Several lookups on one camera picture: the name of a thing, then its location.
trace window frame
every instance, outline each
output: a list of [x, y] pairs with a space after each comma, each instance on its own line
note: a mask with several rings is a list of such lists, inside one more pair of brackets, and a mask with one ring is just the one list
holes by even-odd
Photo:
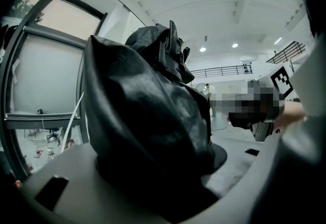
[[[43, 124], [45, 128], [52, 128], [53, 126], [66, 126], [69, 123], [72, 113], [49, 115], [22, 115], [9, 113], [10, 102], [8, 102], [8, 100], [10, 100], [10, 93], [8, 93], [8, 90], [11, 89], [11, 80], [9, 76], [13, 60], [15, 57], [17, 57], [17, 55], [19, 55], [28, 34], [69, 44], [80, 49], [81, 51], [84, 51], [87, 43], [85, 40], [77, 38], [73, 35], [33, 23], [39, 13], [52, 1], [53, 0], [39, 0], [30, 9], [10, 39], [6, 53], [3, 57], [3, 61], [0, 65], [0, 140], [11, 169], [13, 170], [16, 178], [21, 181], [25, 180], [31, 174], [31, 172], [28, 169], [27, 163], [21, 152], [18, 139], [15, 134], [15, 129], [43, 128]], [[80, 0], [62, 1], [72, 4], [73, 6], [98, 18], [100, 23], [95, 30], [95, 35], [98, 34], [107, 13], [103, 14]], [[79, 66], [78, 78], [76, 82], [75, 103], [79, 101], [82, 94], [82, 75], [83, 57]], [[89, 139], [86, 129], [85, 111], [82, 102], [80, 103], [72, 122], [72, 126], [76, 125], [80, 126], [82, 142], [87, 143]]]

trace glass window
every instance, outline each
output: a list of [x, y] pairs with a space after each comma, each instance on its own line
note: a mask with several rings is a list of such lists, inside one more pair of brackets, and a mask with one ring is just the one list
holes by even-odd
[[81, 49], [73, 46], [28, 35], [10, 73], [9, 111], [17, 114], [73, 112], [82, 54]]
[[61, 0], [53, 0], [42, 11], [39, 25], [87, 40], [95, 33], [100, 20]]
[[1, 141], [0, 141], [0, 165], [2, 166], [2, 170], [5, 172], [5, 174], [11, 171], [11, 167], [6, 158], [5, 151], [4, 148], [2, 147]]
[[[16, 136], [26, 163], [35, 173], [60, 154], [66, 127], [52, 129], [17, 129]], [[79, 126], [70, 128], [65, 149], [82, 143]]]
[[[39, 0], [15, 0], [6, 16], [1, 19], [2, 26], [8, 25], [19, 25], [21, 20], [26, 16], [28, 11], [38, 2]], [[41, 19], [42, 14], [40, 13], [35, 23]]]

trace ceiling light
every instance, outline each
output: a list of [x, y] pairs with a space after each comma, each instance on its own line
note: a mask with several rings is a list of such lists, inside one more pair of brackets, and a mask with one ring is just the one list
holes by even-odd
[[282, 38], [279, 38], [275, 43], [274, 45], [276, 45]]

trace tree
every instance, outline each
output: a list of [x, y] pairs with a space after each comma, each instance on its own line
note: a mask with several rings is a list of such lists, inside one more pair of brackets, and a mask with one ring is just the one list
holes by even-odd
[[[7, 16], [15, 18], [24, 18], [28, 11], [30, 11], [31, 8], [34, 6], [34, 4], [29, 4], [29, 2], [29, 0], [15, 0], [14, 3], [11, 5]], [[34, 23], [40, 23], [43, 20], [43, 15], [44, 13], [41, 12], [34, 20]]]

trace railing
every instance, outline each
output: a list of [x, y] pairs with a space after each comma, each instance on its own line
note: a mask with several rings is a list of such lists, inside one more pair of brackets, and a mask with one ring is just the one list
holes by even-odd
[[274, 57], [267, 60], [266, 62], [274, 64], [283, 63], [289, 61], [296, 55], [300, 55], [304, 51], [306, 51], [306, 46], [304, 44], [293, 41], [290, 45], [288, 45], [281, 52], [277, 53]]
[[195, 78], [225, 76], [225, 75], [241, 75], [252, 74], [253, 71], [250, 65], [233, 66], [233, 67], [215, 67], [208, 69], [200, 69], [191, 71]]

